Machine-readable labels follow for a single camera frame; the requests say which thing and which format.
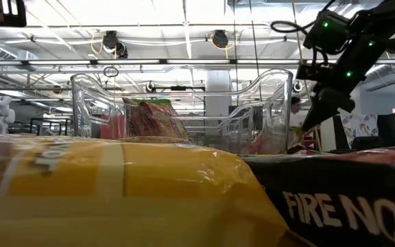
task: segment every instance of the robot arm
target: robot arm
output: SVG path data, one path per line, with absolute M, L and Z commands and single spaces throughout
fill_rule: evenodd
M 395 52 L 395 39 L 390 39 L 394 34 L 395 0 L 384 0 L 351 19 L 328 10 L 318 14 L 303 45 L 324 54 L 344 52 L 335 64 L 324 59 L 324 63 L 298 69 L 297 79 L 318 82 L 302 125 L 304 131 L 336 115 L 338 108 L 348 112 L 355 108 L 350 93 L 385 51 Z
M 7 134 L 7 124 L 14 123 L 15 112 L 9 108 L 11 97 L 0 96 L 0 134 Z

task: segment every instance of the yellow cable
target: yellow cable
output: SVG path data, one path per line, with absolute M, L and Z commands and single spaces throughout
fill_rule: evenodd
M 91 38 L 91 49 L 93 50 L 93 52 L 95 54 L 100 54 L 101 51 L 103 51 L 103 37 L 104 37 L 104 35 L 101 37 L 101 43 L 100 43 L 100 50 L 99 51 L 96 51 L 94 49 L 94 36 Z

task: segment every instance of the hanging cable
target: hanging cable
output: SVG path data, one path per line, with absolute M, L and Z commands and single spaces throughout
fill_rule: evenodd
M 323 8 L 320 12 L 326 11 L 336 0 L 330 0 Z M 295 21 L 291 22 L 291 21 L 272 21 L 271 23 L 271 29 L 274 30 L 275 32 L 279 32 L 279 33 L 284 33 L 284 34 L 288 34 L 288 33 L 297 33 L 297 39 L 298 39 L 298 46 L 299 48 L 300 46 L 300 39 L 299 39 L 299 34 L 298 32 L 302 32 L 305 36 L 307 36 L 307 28 L 313 26 L 315 24 L 316 21 L 312 21 L 309 24 L 305 25 L 305 26 L 300 26 L 299 24 L 296 23 L 296 11 L 295 11 L 295 0 L 292 0 L 292 11 L 294 13 L 294 18 Z M 293 27 L 293 29 L 290 30 L 282 30 L 276 27 L 276 25 L 287 25 L 290 27 Z M 340 50 L 335 51 L 334 54 L 339 54 L 340 52 L 342 52 L 343 50 L 345 50 L 346 46 L 348 45 L 348 43 L 346 43 Z M 312 48 L 313 51 L 313 59 L 312 59 L 312 65 L 311 67 L 314 67 L 316 65 L 316 58 L 318 56 L 318 52 L 321 53 L 324 62 L 323 64 L 328 64 L 328 56 L 325 52 L 323 52 L 321 49 L 318 49 L 317 47 L 313 46 Z
M 260 76 L 260 70 L 259 70 L 259 57 L 257 55 L 257 44 L 256 44 L 256 38 L 255 38 L 255 29 L 254 29 L 254 18 L 252 17 L 252 4 L 251 4 L 251 0 L 249 0 L 250 2 L 250 12 L 251 12 L 251 26 L 252 26 L 252 37 L 254 39 L 254 51 L 255 51 L 255 62 L 256 62 L 256 66 L 257 66 L 257 77 Z M 263 101 L 263 99 L 261 98 L 261 83 L 259 84 L 259 93 L 260 93 L 260 101 Z
M 93 52 L 94 52 L 95 54 L 100 54 L 101 51 L 103 51 L 103 37 L 104 37 L 104 35 L 101 37 L 100 50 L 99 50 L 99 51 L 96 51 L 96 50 L 94 49 L 94 36 L 91 38 L 91 49 L 93 50 Z
M 298 26 L 297 21 L 296 21 L 295 0 L 292 0 L 292 13 L 294 14 L 294 24 L 296 26 Z M 315 22 L 311 22 L 307 26 L 304 26 L 303 28 L 306 28 L 306 27 L 308 27 L 310 25 L 313 25 L 314 23 Z M 298 45 L 298 53 L 300 54 L 300 63 L 304 64 L 304 59 L 302 59 L 302 47 L 301 47 L 300 34 L 298 32 L 296 32 L 296 40 L 297 40 L 297 45 Z M 312 61 L 316 61 L 316 56 L 317 56 L 317 53 L 313 52 L 313 59 L 312 59 Z M 307 81 L 303 80 L 303 82 L 304 82 L 304 88 L 306 90 L 307 97 L 310 99 L 310 97 L 309 97 L 309 87 L 307 86 Z
M 234 59 L 237 59 L 237 33 L 236 33 L 236 1 L 232 3 L 232 15 L 234 16 Z M 236 90 L 239 90 L 239 70 L 236 63 Z M 239 96 L 237 96 L 237 105 L 239 105 Z

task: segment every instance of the yellow bag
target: yellow bag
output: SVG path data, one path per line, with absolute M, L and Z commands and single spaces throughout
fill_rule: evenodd
M 301 246 L 233 154 L 0 136 L 0 246 Z

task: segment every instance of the ceiling pipe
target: ceiling pipe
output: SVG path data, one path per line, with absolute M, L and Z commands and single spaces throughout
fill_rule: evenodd
M 81 58 L 83 58 L 83 59 L 86 59 L 86 58 L 87 58 L 87 56 L 85 56 L 85 55 L 79 53 L 79 52 L 77 51 L 77 48 L 76 48 L 76 47 L 74 47 L 73 45 L 68 44 L 62 37 L 60 37 L 57 33 L 55 33 L 53 30 L 51 30 L 51 28 L 50 28 L 49 26 L 45 25 L 44 22 L 41 21 L 37 16 L 35 16 L 34 14 L 32 14 L 32 13 L 31 13 L 30 11 L 28 11 L 28 10 L 27 10 L 27 12 L 28 12 L 29 15 L 31 15 L 33 18 L 35 18 L 35 19 L 40 23 L 40 26 L 41 26 L 43 29 L 45 29 L 45 30 L 49 31 L 51 34 L 53 34 L 53 36 L 56 37 L 56 39 L 59 40 L 61 43 L 63 43 L 65 46 L 67 46 L 68 49 L 69 49 L 70 51 L 72 51 L 72 52 L 74 52 L 75 54 L 79 55 L 79 56 L 80 56 Z
M 25 91 L 25 92 L 36 92 L 36 91 L 71 91 L 70 88 L 61 88 L 61 89 L 52 89 L 52 88 L 32 88 L 32 89 L 7 89 L 7 88 L 0 88 L 0 91 Z
M 379 89 L 384 89 L 385 87 L 391 86 L 391 85 L 395 85 L 395 80 L 389 81 L 389 82 L 385 82 L 385 83 L 381 83 L 377 86 L 373 86 L 369 89 L 366 89 L 367 92 L 374 92 L 377 91 Z
M 182 9 L 184 11 L 184 33 L 185 33 L 185 43 L 187 48 L 187 55 L 191 59 L 191 43 L 190 43 L 190 31 L 189 31 L 189 21 L 187 20 L 187 0 L 182 0 Z
M 54 10 L 54 12 L 56 12 L 60 17 L 62 17 L 62 19 L 64 20 L 64 22 L 65 22 L 65 24 L 67 25 L 67 27 L 68 27 L 68 29 L 69 29 L 70 32 L 75 32 L 75 33 L 79 34 L 79 35 L 83 38 L 83 40 L 86 41 L 86 42 L 90 42 L 90 43 L 92 42 L 91 39 L 85 38 L 78 30 L 71 29 L 68 20 L 60 13 L 60 11 L 58 11 L 58 10 L 54 7 L 53 4 L 51 4 L 51 3 L 49 2 L 49 0 L 45 0 L 45 2 L 48 3 L 48 5 Z M 64 11 L 67 12 L 67 13 L 74 19 L 74 21 L 76 21 L 77 23 L 79 23 L 80 26 L 82 26 L 82 24 L 80 24 L 80 22 L 79 22 L 79 21 L 68 11 L 68 9 L 67 9 L 59 0 L 56 0 L 56 3 L 57 3 L 61 8 L 63 8 Z M 91 33 L 89 33 L 89 32 L 86 32 L 86 33 L 87 33 L 91 38 L 94 38 L 93 35 L 92 35 Z
M 162 69 L 124 69 L 116 68 L 120 73 L 167 73 L 174 69 L 188 69 L 188 67 L 183 68 L 182 66 L 168 66 Z M 32 71 L 22 71 L 19 69 L 8 69 L 4 70 L 4 74 L 67 74 L 67 73 L 103 73 L 104 68 L 88 68 L 88 69 L 37 69 L 35 72 Z
M 137 38 L 118 38 L 120 42 L 125 43 L 125 44 L 131 44 L 131 45 L 155 45 L 155 46 L 174 46 L 174 45 L 183 45 L 189 43 L 196 43 L 196 42 L 206 42 L 205 38 L 186 38 L 186 40 L 183 40 L 181 38 L 168 38 L 168 39 L 159 39 L 159 38 L 147 38 L 144 40 L 137 39 Z M 253 45 L 254 39 L 252 38 L 247 38 L 242 41 L 240 41 L 240 36 L 238 38 L 239 40 L 237 41 L 237 44 L 240 45 Z M 60 41 L 55 41 L 50 38 L 34 38 L 33 40 L 36 43 L 45 43 L 48 45 L 64 45 L 64 43 L 61 43 Z M 296 43 L 297 40 L 296 38 L 287 38 L 286 36 L 277 36 L 277 37 L 267 37 L 267 38 L 256 38 L 255 40 L 257 42 L 257 45 L 267 45 L 273 43 L 272 41 L 278 42 L 292 42 Z M 7 45 L 10 44 L 20 44 L 20 43 L 30 43 L 32 40 L 30 38 L 0 38 L 0 42 L 4 42 Z M 67 42 L 70 45 L 77 46 L 77 45 L 90 45 L 92 42 L 94 43 L 100 43 L 101 39 L 95 39 L 95 40 L 86 40 L 86 39 L 81 39 L 81 38 L 66 38 L 65 42 Z
M 142 98 L 142 97 L 204 97 L 204 96 L 237 96 L 237 95 L 252 95 L 255 92 L 257 86 L 267 79 L 271 78 L 273 75 L 286 75 L 287 81 L 292 82 L 293 73 L 286 69 L 270 69 L 263 72 L 257 79 L 255 79 L 249 86 L 238 91 L 220 91 L 220 92 L 159 92 L 159 93 L 111 93 L 103 90 L 98 83 L 89 75 L 77 74 L 71 76 L 72 83 L 84 83 L 90 82 L 92 86 L 106 99 L 114 99 L 116 97 L 127 97 L 127 98 Z
M 25 86 L 25 84 L 22 82 L 19 82 L 17 80 L 14 80 L 14 79 L 6 77 L 6 76 L 1 76 L 1 71 L 0 71 L 0 82 L 5 83 L 5 84 L 16 84 L 18 86 Z
M 395 54 L 390 56 L 390 59 L 395 59 Z M 366 80 L 364 83 L 368 83 L 370 81 L 382 78 L 383 76 L 391 73 L 392 66 L 388 64 L 378 64 L 374 65 L 367 73 L 366 73 Z
M 236 23 L 236 28 L 238 27 L 252 27 L 251 23 Z M 72 30 L 93 30 L 93 31 L 107 31 L 107 30 L 117 30 L 119 31 L 120 28 L 130 28 L 130 27 L 135 27 L 135 28 L 153 28 L 153 27 L 180 27 L 183 28 L 184 24 L 131 24 L 131 25 L 70 25 L 69 27 L 66 25 L 50 25 L 47 26 L 51 30 L 67 30 L 68 28 L 71 28 Z M 193 27 L 210 27 L 210 29 L 227 29 L 233 27 L 233 24 L 227 24 L 227 23 L 195 23 L 189 24 L 190 28 Z M 254 24 L 254 27 L 269 27 L 268 24 L 264 23 L 257 23 Z M 22 28 L 17 28 L 17 27 L 0 27 L 0 30 L 20 30 L 22 32 L 25 32 L 27 30 L 41 30 L 43 29 L 42 26 L 27 26 L 27 27 L 22 27 Z
M 249 5 L 249 0 L 228 0 L 227 5 L 233 5 L 233 1 L 236 1 L 236 5 Z M 330 0 L 297 0 L 295 4 L 298 5 L 311 5 L 311 4 L 326 4 Z M 359 4 L 359 3 L 379 3 L 381 0 L 337 0 L 337 3 L 351 3 L 351 4 Z M 254 5 L 275 5 L 275 4 L 291 4 L 292 0 L 251 0 L 251 4 Z
M 128 82 L 130 82 L 138 92 L 143 92 L 143 89 L 139 87 L 138 84 L 127 73 L 121 73 L 120 75 L 123 75 L 123 77 Z

